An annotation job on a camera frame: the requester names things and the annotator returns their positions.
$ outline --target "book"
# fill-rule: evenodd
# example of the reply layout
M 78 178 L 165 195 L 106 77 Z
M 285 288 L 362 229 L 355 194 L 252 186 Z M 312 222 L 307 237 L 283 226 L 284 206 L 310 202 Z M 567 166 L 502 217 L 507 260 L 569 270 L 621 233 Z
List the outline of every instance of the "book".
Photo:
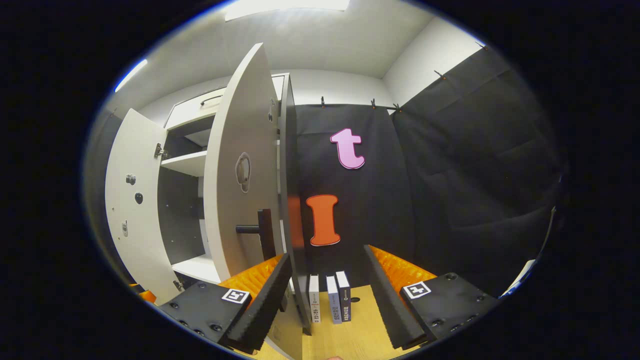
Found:
M 309 277 L 309 304 L 311 304 L 311 321 L 320 322 L 320 295 L 318 285 L 318 275 Z
M 351 287 L 349 281 L 347 281 L 347 275 L 344 271 L 338 271 L 335 273 L 335 278 L 338 280 L 338 293 L 340 294 L 340 309 L 343 322 L 351 321 Z
M 329 294 L 329 307 L 331 309 L 333 323 L 342 323 L 342 316 L 340 315 L 340 295 L 338 294 L 338 287 L 335 285 L 335 277 L 326 277 L 326 292 Z

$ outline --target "drawer handle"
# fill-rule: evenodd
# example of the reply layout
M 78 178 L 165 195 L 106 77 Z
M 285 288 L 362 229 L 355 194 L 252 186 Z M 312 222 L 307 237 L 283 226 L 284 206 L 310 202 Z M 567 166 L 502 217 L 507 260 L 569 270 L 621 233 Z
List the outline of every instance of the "drawer handle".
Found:
M 211 99 L 215 99 L 215 98 L 217 98 L 217 97 L 221 97 L 221 96 L 222 96 L 222 95 L 218 95 L 218 96 L 210 97 L 210 98 L 208 98 L 208 99 L 204 99 L 204 100 L 200 103 L 200 105 L 201 105 L 201 106 L 204 106 L 204 102 L 205 102 L 205 101 L 209 101 L 209 100 L 211 100 Z

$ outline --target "gray book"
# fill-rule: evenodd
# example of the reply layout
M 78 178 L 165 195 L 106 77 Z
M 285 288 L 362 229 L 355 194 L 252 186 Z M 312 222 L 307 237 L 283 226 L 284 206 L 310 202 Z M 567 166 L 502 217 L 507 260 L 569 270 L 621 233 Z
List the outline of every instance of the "gray book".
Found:
M 333 323 L 342 323 L 342 316 L 340 315 L 340 294 L 338 294 L 338 287 L 335 285 L 335 277 L 326 277 L 326 291 L 329 294 L 329 306 L 331 308 Z
M 351 321 L 351 287 L 347 276 L 344 271 L 338 271 L 335 273 L 335 278 L 338 280 L 338 294 L 340 295 L 340 307 L 342 309 L 342 321 Z

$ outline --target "black fabric backdrop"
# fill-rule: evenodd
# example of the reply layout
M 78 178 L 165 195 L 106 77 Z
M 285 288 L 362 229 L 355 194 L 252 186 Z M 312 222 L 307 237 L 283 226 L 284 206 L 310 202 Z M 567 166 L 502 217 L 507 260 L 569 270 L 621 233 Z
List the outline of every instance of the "black fabric backdrop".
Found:
M 501 295 L 540 251 L 565 164 L 524 81 L 480 49 L 392 114 L 415 213 L 414 263 Z
M 310 274 L 345 271 L 351 286 L 369 283 L 363 244 L 383 248 L 413 260 L 415 235 L 411 194 L 404 156 L 386 109 L 366 105 L 297 105 L 298 183 Z M 354 170 L 338 161 L 337 144 L 329 137 L 349 127 L 362 143 L 354 144 L 365 163 Z M 314 195 L 338 198 L 333 207 L 340 242 L 322 247 L 309 243 L 314 235 L 313 212 L 306 201 Z

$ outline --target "ceiling light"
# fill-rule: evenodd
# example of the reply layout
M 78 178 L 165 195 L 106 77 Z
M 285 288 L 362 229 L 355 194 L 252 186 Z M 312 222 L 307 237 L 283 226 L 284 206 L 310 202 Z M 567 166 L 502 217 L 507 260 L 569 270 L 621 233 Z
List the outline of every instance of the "ceiling light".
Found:
M 122 88 L 122 86 L 125 85 L 127 81 L 129 81 L 129 79 L 133 78 L 133 75 L 135 75 L 146 64 L 147 64 L 147 59 L 144 59 L 141 62 L 139 62 L 139 64 L 137 64 L 131 71 L 129 71 L 129 73 L 124 77 L 124 79 L 122 79 L 122 81 L 118 84 L 118 86 L 116 86 L 116 90 L 114 92 L 118 92 L 118 90 Z
M 225 21 L 271 10 L 310 8 L 344 11 L 348 4 L 349 0 L 238 0 L 225 8 Z

